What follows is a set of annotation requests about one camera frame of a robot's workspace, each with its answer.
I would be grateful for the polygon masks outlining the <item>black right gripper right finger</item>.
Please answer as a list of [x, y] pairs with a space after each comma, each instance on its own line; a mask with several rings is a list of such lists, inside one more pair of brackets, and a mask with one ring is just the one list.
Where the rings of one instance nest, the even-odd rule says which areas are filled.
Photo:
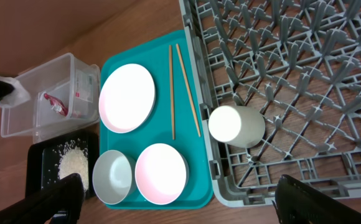
[[273, 205], [281, 224], [361, 223], [361, 213], [286, 174], [278, 181]]

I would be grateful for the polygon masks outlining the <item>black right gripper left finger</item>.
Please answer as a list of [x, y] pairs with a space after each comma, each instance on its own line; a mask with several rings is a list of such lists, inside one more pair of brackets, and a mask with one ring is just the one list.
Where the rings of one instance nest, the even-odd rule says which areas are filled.
[[61, 210], [66, 216], [60, 223], [76, 223], [84, 198], [82, 179], [74, 173], [1, 210], [0, 223], [45, 223]]

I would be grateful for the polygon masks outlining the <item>grey bowl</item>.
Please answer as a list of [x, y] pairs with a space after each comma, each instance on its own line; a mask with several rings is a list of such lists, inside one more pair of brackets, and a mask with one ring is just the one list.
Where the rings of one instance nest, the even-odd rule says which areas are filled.
[[92, 182], [96, 196], [105, 204], [116, 205], [136, 190], [136, 161], [117, 150], [104, 152], [96, 160]]

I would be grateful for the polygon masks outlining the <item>red snack wrapper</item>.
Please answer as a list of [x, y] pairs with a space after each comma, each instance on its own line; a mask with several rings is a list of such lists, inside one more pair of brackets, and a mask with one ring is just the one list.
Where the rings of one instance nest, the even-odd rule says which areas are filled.
[[44, 93], [44, 98], [49, 101], [50, 105], [52, 106], [52, 109], [57, 113], [61, 114], [62, 116], [68, 115], [68, 108], [63, 104], [63, 102], [47, 93]]

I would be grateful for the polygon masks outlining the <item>white cup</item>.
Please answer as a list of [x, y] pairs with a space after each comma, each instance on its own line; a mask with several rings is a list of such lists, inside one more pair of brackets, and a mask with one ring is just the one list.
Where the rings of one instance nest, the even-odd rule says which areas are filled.
[[208, 126], [214, 139], [240, 148], [257, 145], [265, 135], [263, 115], [249, 106], [219, 106], [212, 111]]

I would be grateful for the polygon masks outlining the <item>pink-white bowl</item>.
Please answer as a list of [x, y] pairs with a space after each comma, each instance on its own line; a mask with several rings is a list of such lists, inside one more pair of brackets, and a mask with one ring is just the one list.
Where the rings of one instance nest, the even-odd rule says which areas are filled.
[[184, 191], [189, 180], [189, 165], [175, 148], [156, 143], [139, 155], [134, 176], [139, 192], [148, 202], [167, 205]]

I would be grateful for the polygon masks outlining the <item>wooden chopstick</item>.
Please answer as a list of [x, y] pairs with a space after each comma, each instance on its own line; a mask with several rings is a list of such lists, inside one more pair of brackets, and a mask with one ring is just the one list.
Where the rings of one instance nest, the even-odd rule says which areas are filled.
[[176, 49], [177, 49], [177, 54], [178, 54], [178, 58], [179, 58], [180, 67], [182, 69], [182, 74], [183, 74], [183, 77], [184, 77], [184, 82], [185, 82], [185, 87], [186, 87], [186, 90], [187, 90], [187, 95], [188, 95], [188, 98], [189, 98], [190, 108], [191, 108], [192, 115], [193, 115], [193, 118], [194, 118], [195, 127], [196, 127], [196, 130], [197, 130], [198, 136], [201, 137], [201, 130], [200, 130], [200, 126], [199, 126], [199, 120], [198, 120], [198, 117], [197, 117], [197, 112], [196, 112], [196, 109], [195, 109], [195, 105], [194, 105], [194, 101], [193, 101], [189, 81], [188, 81], [188, 78], [187, 78], [187, 73], [186, 73], [184, 61], [183, 61], [183, 58], [182, 58], [181, 48], [180, 48], [179, 44], [176, 44]]
[[171, 127], [172, 139], [176, 139], [175, 128], [175, 105], [174, 105], [174, 82], [173, 82], [173, 62], [172, 62], [172, 46], [169, 45], [169, 86], [170, 86], [170, 100], [171, 100]]

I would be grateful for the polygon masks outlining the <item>grey dishwasher rack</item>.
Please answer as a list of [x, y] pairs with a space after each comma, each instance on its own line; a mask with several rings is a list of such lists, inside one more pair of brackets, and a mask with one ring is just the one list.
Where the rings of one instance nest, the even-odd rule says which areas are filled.
[[[283, 174], [361, 198], [361, 1], [181, 1], [180, 13], [217, 200], [269, 205]], [[263, 115], [256, 146], [211, 137], [223, 105]]]

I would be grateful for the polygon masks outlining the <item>black plastic tray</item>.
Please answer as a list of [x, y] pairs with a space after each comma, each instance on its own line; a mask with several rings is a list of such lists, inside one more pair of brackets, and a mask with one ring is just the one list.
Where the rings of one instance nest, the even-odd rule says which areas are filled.
[[84, 191], [85, 198], [95, 196], [92, 173], [95, 162], [99, 157], [99, 139], [96, 133], [80, 129], [34, 144], [29, 148], [26, 175], [27, 197], [61, 180], [57, 177], [59, 169], [55, 166], [59, 162], [57, 149], [60, 144], [77, 138], [86, 141], [86, 143], [82, 143], [82, 146], [86, 146], [88, 149], [89, 189], [86, 192]]

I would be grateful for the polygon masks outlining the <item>pile of rice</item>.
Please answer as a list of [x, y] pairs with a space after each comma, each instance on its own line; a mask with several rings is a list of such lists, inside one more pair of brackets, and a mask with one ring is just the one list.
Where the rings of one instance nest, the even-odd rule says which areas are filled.
[[82, 146], [82, 143], [86, 143], [86, 141], [77, 138], [60, 144], [57, 149], [59, 162], [55, 166], [59, 169], [57, 174], [59, 179], [73, 173], [79, 174], [86, 192], [89, 189], [88, 149], [86, 146]]

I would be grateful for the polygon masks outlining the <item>clear plastic bin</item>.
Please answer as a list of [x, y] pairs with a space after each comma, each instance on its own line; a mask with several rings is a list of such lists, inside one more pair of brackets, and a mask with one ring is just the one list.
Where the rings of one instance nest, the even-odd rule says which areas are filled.
[[[2, 109], [1, 136], [32, 136], [34, 142], [99, 122], [100, 68], [66, 53], [17, 76], [30, 95], [26, 102]], [[44, 93], [60, 99], [68, 115], [57, 114]]]

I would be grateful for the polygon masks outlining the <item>large white plate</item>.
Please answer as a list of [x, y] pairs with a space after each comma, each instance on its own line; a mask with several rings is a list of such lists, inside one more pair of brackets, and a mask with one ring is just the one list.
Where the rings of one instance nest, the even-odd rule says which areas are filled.
[[151, 114], [156, 90], [150, 72], [142, 65], [129, 63], [112, 72], [99, 97], [103, 124], [114, 133], [128, 133]]

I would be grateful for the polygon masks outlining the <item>teal serving tray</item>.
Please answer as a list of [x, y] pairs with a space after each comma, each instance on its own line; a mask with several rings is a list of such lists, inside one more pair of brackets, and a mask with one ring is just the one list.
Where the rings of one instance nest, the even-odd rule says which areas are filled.
[[[101, 82], [104, 83], [118, 67], [128, 63], [140, 64], [152, 75], [157, 96], [151, 115], [134, 131], [117, 134], [102, 124], [100, 126], [100, 152], [114, 149], [137, 159], [146, 147], [154, 143], [165, 143], [177, 149], [185, 157], [190, 169], [188, 183], [180, 197], [174, 202], [168, 205], [155, 205], [135, 190], [123, 202], [113, 205], [114, 209], [199, 209], [208, 204], [212, 198], [213, 190], [204, 134], [201, 132], [201, 137], [197, 134], [176, 44], [180, 45], [192, 97], [196, 100], [195, 72], [191, 66], [187, 39], [183, 30], [171, 32], [114, 55], [105, 62], [101, 70]], [[175, 140], [172, 139], [171, 127], [169, 45], [172, 46]]]

